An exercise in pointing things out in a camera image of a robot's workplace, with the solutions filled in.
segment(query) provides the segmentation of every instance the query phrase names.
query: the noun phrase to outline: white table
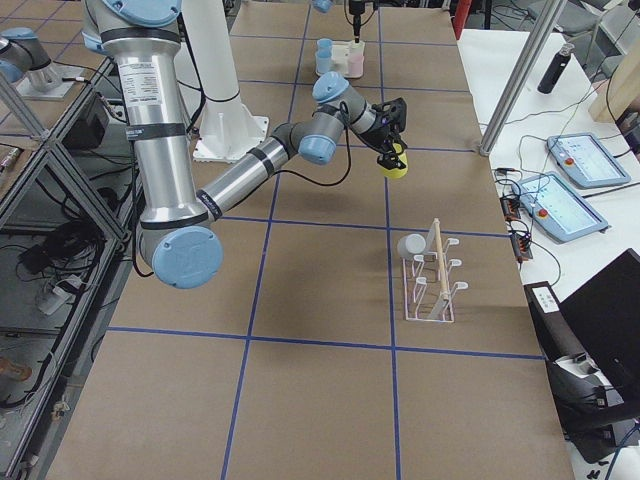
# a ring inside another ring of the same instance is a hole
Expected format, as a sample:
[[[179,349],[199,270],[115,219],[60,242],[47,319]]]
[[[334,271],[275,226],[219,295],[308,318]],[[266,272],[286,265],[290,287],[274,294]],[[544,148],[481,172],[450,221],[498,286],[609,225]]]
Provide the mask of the white table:
[[[527,35],[526,32],[465,30],[458,43],[481,128],[491,119]],[[551,35],[520,94],[509,121],[523,118],[530,113],[562,110],[579,102],[586,94],[592,92],[589,79],[575,59],[569,62],[550,94],[544,95],[537,91],[537,85],[551,58],[563,43],[564,40],[560,34]],[[506,125],[489,157],[492,168],[521,168],[517,150],[520,139],[524,135],[546,139],[551,135],[580,132],[592,132],[600,138],[618,134],[619,130],[614,124],[596,123],[591,119],[588,109],[595,98],[596,95],[591,94],[578,106],[564,112],[532,116]],[[602,143],[614,155],[628,149],[621,136],[602,140]],[[525,169],[559,172],[555,161],[551,157],[547,158],[544,142],[525,139],[521,151]],[[640,163],[632,153],[624,155],[619,161],[631,175],[632,182],[640,180]],[[526,172],[524,174],[525,178],[532,175]],[[517,180],[518,176],[512,175],[510,178]],[[589,194],[600,190],[607,190],[607,188],[579,190],[579,192]],[[606,233],[592,233],[569,243],[558,244],[540,228],[533,226],[533,240],[553,252],[562,266],[561,278],[554,286],[554,291],[560,300],[564,300],[577,290],[622,251],[631,247],[640,252],[640,212],[638,212],[640,186],[593,197],[588,201],[611,225]],[[530,218],[525,217],[524,220],[527,221],[527,225],[531,225]],[[540,248],[535,245],[532,248],[534,259],[524,262],[521,270],[522,283],[544,280],[553,282],[558,273],[555,262]],[[569,449],[576,478],[584,478],[594,468],[603,470],[601,478],[604,478],[607,467],[599,467],[597,464],[589,465],[582,460],[573,446],[570,445]],[[627,448],[620,455],[611,479],[637,479],[638,471],[640,471],[640,448]]]

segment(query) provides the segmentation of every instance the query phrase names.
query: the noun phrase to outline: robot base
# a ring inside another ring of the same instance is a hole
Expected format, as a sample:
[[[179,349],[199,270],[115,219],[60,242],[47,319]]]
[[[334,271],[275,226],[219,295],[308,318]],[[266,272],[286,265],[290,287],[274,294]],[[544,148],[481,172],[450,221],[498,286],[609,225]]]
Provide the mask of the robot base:
[[[193,152],[194,160],[233,163],[266,138],[268,117],[254,117],[240,102],[228,110],[217,106],[209,109],[209,103]]]
[[[75,78],[80,76],[84,71],[84,68],[66,67],[61,65],[56,65],[55,68],[63,78]],[[18,90],[20,96],[25,100],[62,100],[74,85],[75,82],[62,82],[60,85],[47,92],[41,92],[33,88],[29,78],[25,77],[18,84],[16,90]]]

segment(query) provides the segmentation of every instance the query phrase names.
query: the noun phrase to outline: silver tube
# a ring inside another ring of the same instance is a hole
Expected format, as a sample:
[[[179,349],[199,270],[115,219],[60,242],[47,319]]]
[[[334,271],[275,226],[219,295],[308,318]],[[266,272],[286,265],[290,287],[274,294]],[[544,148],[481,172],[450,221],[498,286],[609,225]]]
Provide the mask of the silver tube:
[[[502,92],[502,96],[498,101],[491,120],[487,125],[482,142],[480,142],[479,153],[480,155],[488,156],[491,153],[498,136],[504,127],[513,106],[524,87],[525,81],[531,73],[531,69],[536,63],[536,60],[540,56],[540,52],[544,47],[544,44],[549,37],[549,34],[553,31],[556,25],[556,21],[560,16],[560,13],[564,9],[567,0],[547,0],[538,20],[536,21],[533,31],[529,34],[527,42],[522,48],[520,57],[516,62],[516,66],[511,72],[511,77]]]
[[[114,55],[129,114],[129,123],[183,123],[173,58],[180,46],[157,38],[119,38],[105,42]],[[168,222],[206,213],[195,196],[184,135],[140,139],[134,143],[147,207],[145,223]]]
[[[198,192],[200,199],[209,206],[212,220],[235,207],[289,161],[287,151],[273,137],[268,137],[256,150],[264,153],[266,159],[249,152]]]

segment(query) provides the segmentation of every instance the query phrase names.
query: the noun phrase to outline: cardboard table surface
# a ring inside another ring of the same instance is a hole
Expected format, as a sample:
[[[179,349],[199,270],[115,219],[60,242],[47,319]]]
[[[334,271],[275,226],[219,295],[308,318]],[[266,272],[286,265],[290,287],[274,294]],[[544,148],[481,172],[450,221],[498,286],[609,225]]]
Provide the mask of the cardboard table surface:
[[[309,118],[314,41],[349,32],[340,6],[243,3],[244,103]],[[49,480],[573,478],[449,15],[382,8],[363,33],[354,85],[407,101],[406,177],[353,142],[339,187],[282,175],[213,225],[207,285],[132,274]],[[346,162],[342,144],[289,167],[326,181]],[[195,164],[196,183],[224,168]],[[454,324],[409,324],[395,244],[436,216],[470,289]]]

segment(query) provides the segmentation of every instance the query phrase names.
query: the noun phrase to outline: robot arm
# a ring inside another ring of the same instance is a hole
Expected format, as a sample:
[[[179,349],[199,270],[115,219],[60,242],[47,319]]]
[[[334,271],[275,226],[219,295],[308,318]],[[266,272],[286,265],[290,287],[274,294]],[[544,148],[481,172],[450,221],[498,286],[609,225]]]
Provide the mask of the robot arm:
[[[345,127],[379,153],[383,167],[403,169],[406,105],[371,105],[340,75],[314,86],[319,107],[311,120],[283,124],[225,173],[195,191],[173,58],[180,48],[180,0],[86,0],[85,43],[111,55],[127,107],[146,207],[140,252],[156,276],[177,288],[204,284],[222,262],[222,246],[208,228],[273,176],[293,156],[326,164]]]
[[[318,165],[327,164],[345,128],[379,153],[382,167],[406,169],[400,159],[406,148],[400,137],[406,118],[402,98],[371,105],[335,72],[320,77],[313,87],[313,98],[319,106],[311,120],[280,125],[227,172],[198,191],[212,220],[241,202],[296,154]]]
[[[40,40],[29,28],[10,28],[0,33],[0,73],[17,82],[26,73],[38,91],[49,91],[62,83],[62,78]]]

